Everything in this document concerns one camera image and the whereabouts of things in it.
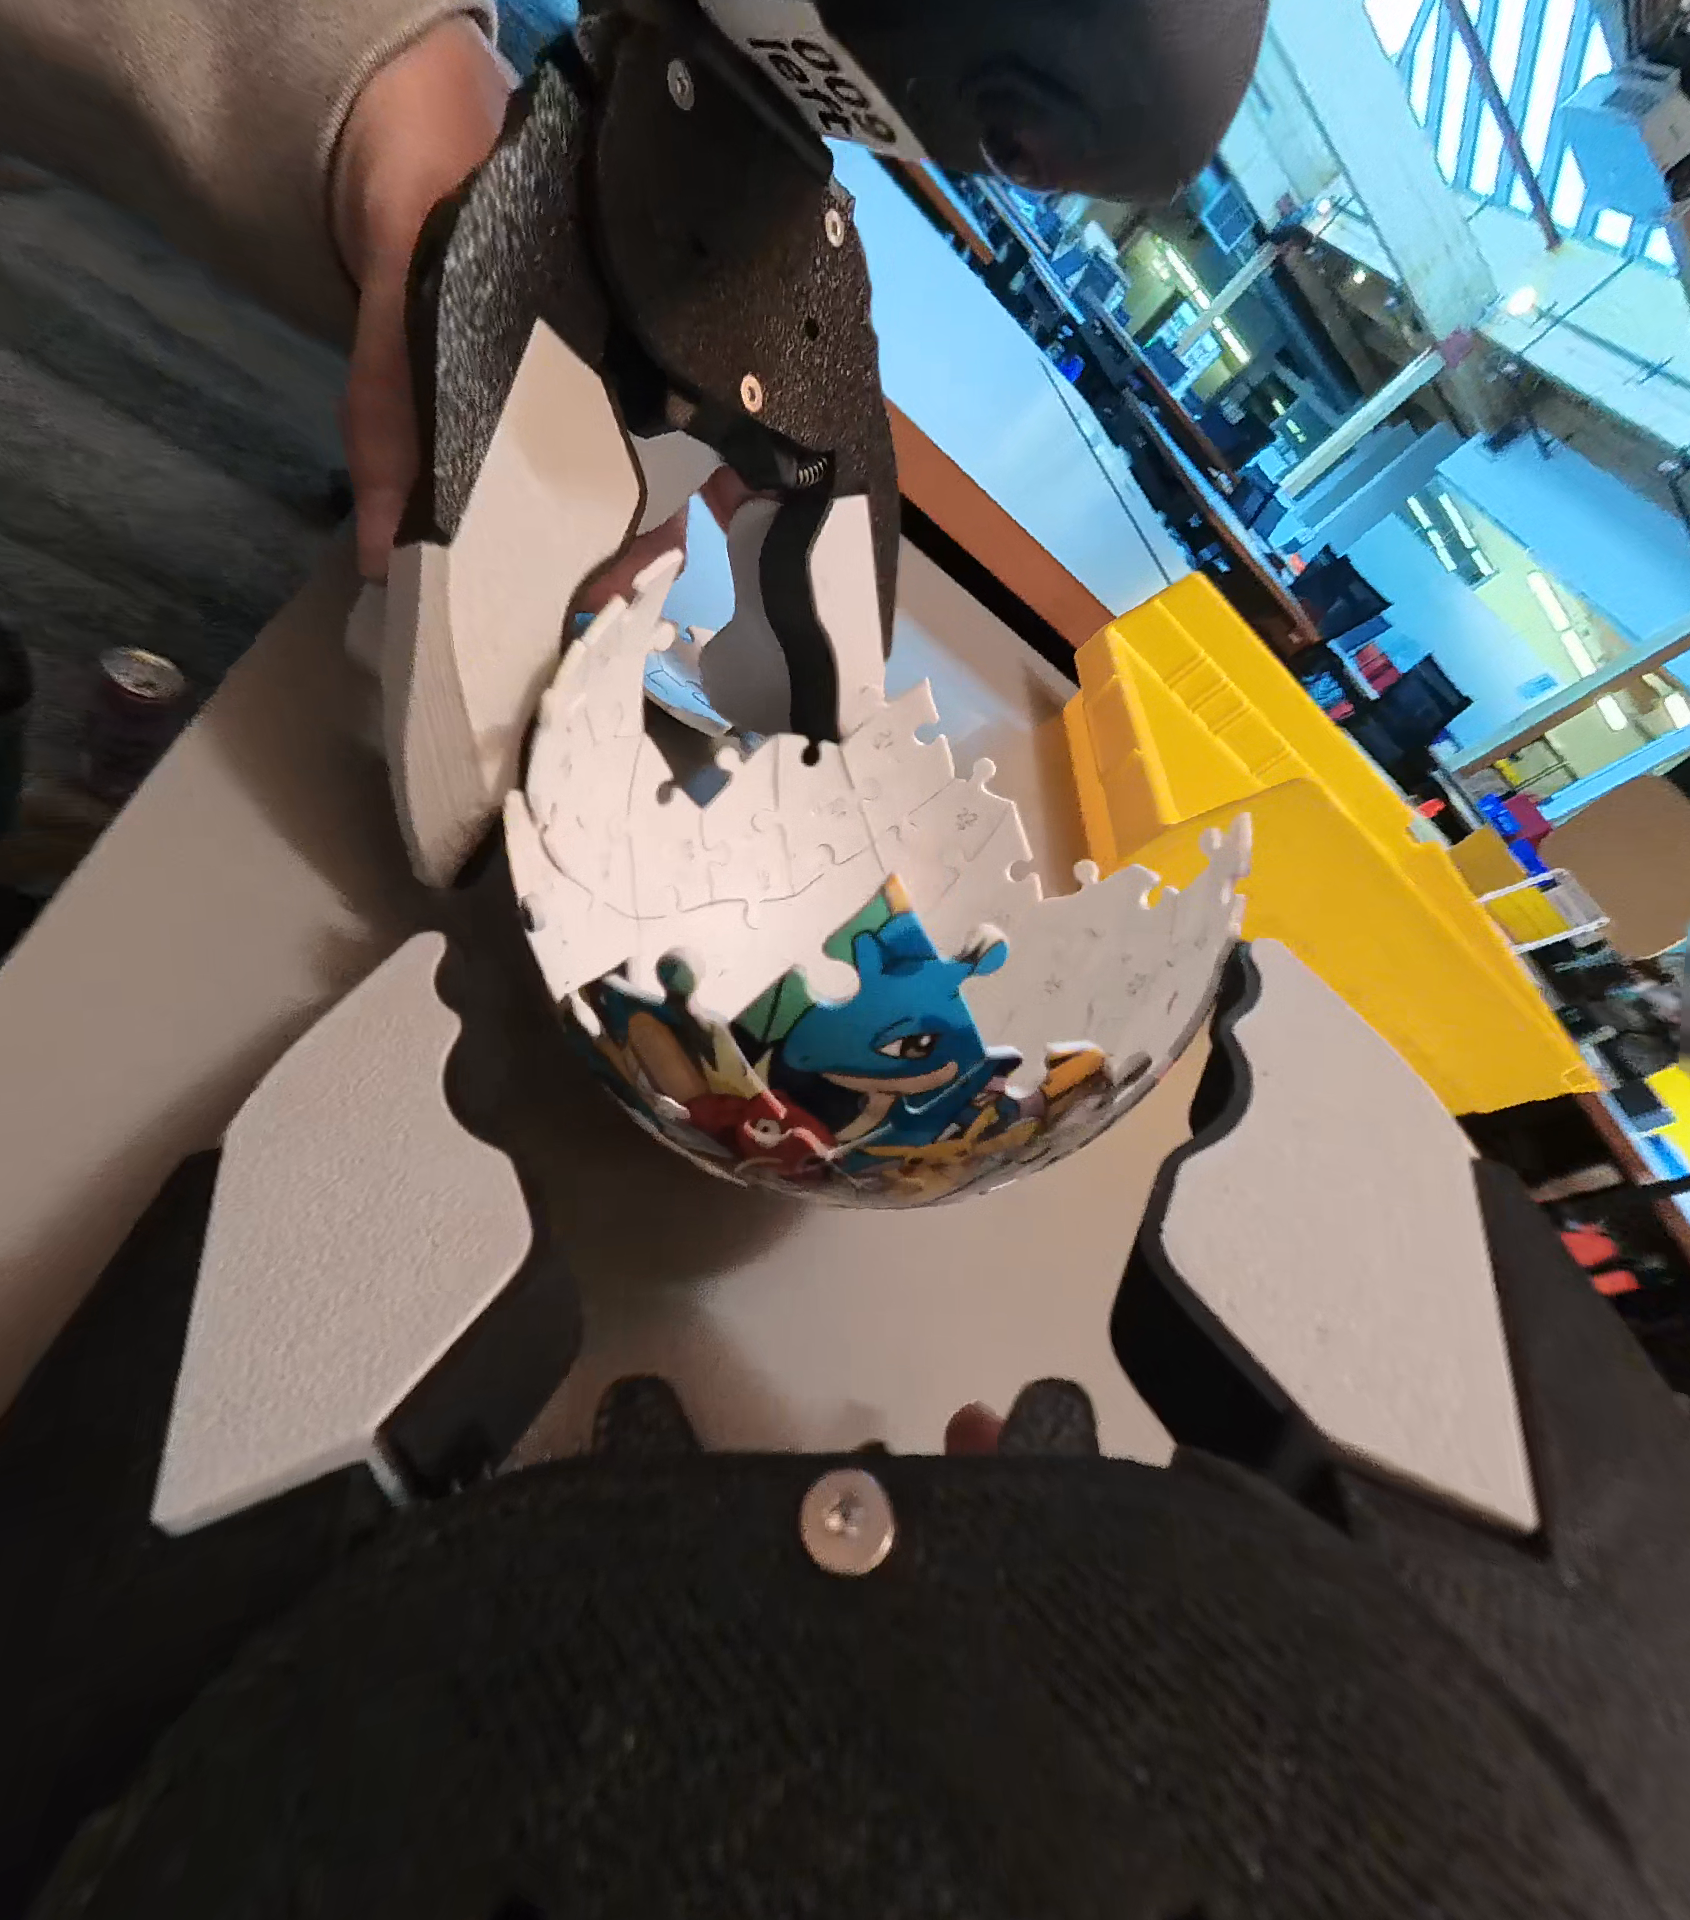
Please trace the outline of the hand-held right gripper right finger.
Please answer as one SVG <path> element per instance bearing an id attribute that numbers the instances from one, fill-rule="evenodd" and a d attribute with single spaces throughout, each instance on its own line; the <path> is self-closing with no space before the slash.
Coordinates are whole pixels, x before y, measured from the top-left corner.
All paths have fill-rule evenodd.
<path id="1" fill-rule="evenodd" d="M 1480 1158 L 1418 1072 L 1288 948 L 1245 942 L 1191 1120 L 1110 1327 L 1173 1448 L 1315 1504 L 1350 1471 L 1537 1533 Z"/>

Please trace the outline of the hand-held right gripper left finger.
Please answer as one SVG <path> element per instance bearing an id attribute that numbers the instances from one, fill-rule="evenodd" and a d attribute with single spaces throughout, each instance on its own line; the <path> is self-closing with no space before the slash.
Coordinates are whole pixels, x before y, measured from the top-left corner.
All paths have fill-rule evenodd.
<path id="1" fill-rule="evenodd" d="M 352 1471 L 397 1502 L 493 1477 L 577 1361 L 577 1282 L 449 1096 L 449 953 L 407 940 L 223 1138 L 152 1499 L 173 1539 Z"/>

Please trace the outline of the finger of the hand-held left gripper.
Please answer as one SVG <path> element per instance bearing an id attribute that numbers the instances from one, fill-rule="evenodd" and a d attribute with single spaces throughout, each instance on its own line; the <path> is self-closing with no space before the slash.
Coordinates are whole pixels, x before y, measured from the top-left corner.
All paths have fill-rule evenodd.
<path id="1" fill-rule="evenodd" d="M 841 745 L 883 708 L 891 613 L 872 502 L 796 492 L 729 525 L 733 619 L 704 644 L 704 695 L 736 732 Z"/>
<path id="2" fill-rule="evenodd" d="M 537 321 L 456 531 L 397 546 L 376 592 L 379 739 L 423 887 L 458 880 L 523 785 L 571 613 L 643 517 L 604 377 Z"/>

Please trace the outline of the white puzzle piece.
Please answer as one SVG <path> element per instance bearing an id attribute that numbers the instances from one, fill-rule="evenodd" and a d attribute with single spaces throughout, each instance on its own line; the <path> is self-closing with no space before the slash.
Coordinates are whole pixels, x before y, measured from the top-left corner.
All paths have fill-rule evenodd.
<path id="1" fill-rule="evenodd" d="M 661 713 L 708 741 L 785 732 L 785 672 L 765 664 L 765 640 L 740 623 L 720 631 L 659 621 L 643 692 Z"/>

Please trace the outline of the cartoon print puzzle ball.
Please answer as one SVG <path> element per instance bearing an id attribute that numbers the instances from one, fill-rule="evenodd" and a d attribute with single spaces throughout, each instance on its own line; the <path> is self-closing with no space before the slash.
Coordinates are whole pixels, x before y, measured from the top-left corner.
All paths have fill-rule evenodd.
<path id="1" fill-rule="evenodd" d="M 1135 1112 L 1243 937 L 1251 818 L 1194 877 L 1052 893 L 997 766 L 961 773 L 923 682 L 845 742 L 723 741 L 699 800 L 646 719 L 669 557 L 542 697 L 503 848 L 554 1010 L 606 1092 L 714 1181 L 906 1210 L 1013 1187 Z"/>

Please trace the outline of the person's left forearm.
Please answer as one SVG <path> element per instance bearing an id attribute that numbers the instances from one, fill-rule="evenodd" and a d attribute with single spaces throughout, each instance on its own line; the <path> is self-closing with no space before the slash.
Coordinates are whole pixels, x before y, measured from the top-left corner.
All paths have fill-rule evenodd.
<path id="1" fill-rule="evenodd" d="M 0 3 L 0 160 L 137 216 L 339 342 L 357 306 L 333 229 L 342 136 L 435 39 L 507 104 L 493 5 Z"/>

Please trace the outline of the person's left hand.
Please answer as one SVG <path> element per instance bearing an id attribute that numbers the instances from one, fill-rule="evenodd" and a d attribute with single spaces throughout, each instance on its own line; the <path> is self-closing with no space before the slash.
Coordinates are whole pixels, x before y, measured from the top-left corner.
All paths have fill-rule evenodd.
<path id="1" fill-rule="evenodd" d="M 408 281 L 435 211 L 493 155 L 518 85 L 493 34 L 454 12 L 360 88 L 330 175 L 333 236 L 357 296 L 345 443 L 359 577 L 383 583 L 421 475 Z"/>

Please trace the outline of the wooden edged desk divider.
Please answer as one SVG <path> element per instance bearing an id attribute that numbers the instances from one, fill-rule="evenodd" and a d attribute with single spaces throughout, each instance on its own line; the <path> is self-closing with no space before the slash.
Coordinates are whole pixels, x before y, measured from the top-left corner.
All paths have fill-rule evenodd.
<path id="1" fill-rule="evenodd" d="M 905 540 L 1037 656 L 1078 684 L 1106 604 L 896 403 L 885 403 Z"/>

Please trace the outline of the yellow plastic bin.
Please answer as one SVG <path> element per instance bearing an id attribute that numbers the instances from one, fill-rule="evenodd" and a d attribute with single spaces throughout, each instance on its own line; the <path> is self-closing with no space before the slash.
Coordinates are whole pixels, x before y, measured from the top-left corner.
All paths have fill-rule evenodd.
<path id="1" fill-rule="evenodd" d="M 1455 1116 L 1600 1091 L 1431 825 L 1230 603 L 1188 577 L 1073 659 L 1088 858 L 1185 893 L 1243 818 L 1245 937 L 1288 948 Z"/>

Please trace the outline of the cardboard box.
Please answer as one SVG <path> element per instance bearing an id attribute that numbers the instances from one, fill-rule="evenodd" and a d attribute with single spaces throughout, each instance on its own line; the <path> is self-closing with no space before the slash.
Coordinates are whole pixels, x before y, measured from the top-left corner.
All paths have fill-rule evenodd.
<path id="1" fill-rule="evenodd" d="M 1590 800 L 1539 846 L 1604 914 L 1627 960 L 1677 948 L 1690 928 L 1690 799 L 1669 776 L 1639 776 Z"/>

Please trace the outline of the drink can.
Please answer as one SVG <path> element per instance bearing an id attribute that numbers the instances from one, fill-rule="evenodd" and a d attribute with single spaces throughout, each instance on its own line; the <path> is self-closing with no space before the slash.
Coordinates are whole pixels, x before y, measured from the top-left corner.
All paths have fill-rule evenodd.
<path id="1" fill-rule="evenodd" d="M 187 672 L 137 644 L 101 653 L 80 736 L 82 786 L 104 804 L 124 804 L 185 732 L 193 706 Z"/>

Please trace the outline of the white wall unit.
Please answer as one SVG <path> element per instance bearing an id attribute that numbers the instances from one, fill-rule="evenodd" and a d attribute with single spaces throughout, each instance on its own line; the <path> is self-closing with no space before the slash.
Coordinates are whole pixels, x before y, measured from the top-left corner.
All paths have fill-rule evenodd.
<path id="1" fill-rule="evenodd" d="M 1690 92 L 1679 66 L 1627 60 L 1555 110 L 1596 211 L 1661 224 L 1690 199 Z"/>

